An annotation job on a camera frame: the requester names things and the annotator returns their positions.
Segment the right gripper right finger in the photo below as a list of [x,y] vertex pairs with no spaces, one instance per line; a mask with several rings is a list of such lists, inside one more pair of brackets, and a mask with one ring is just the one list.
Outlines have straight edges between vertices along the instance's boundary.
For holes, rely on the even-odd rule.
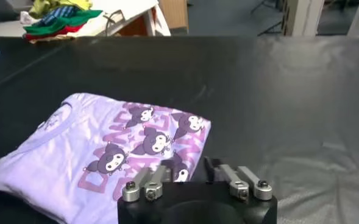
[[209,183],[225,182],[229,186],[229,194],[245,201],[250,197],[260,201],[272,199],[272,187],[266,180],[261,180],[246,166],[231,168],[220,159],[204,157],[204,169]]

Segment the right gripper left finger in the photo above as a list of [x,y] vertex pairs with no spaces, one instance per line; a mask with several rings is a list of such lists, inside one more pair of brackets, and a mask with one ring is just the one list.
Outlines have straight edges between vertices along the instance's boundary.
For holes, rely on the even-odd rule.
[[163,183],[170,181],[172,181],[172,171],[168,166],[159,165],[155,171],[144,167],[126,183],[122,191],[122,199],[125,202],[135,202],[143,194],[147,201],[155,201],[163,194]]

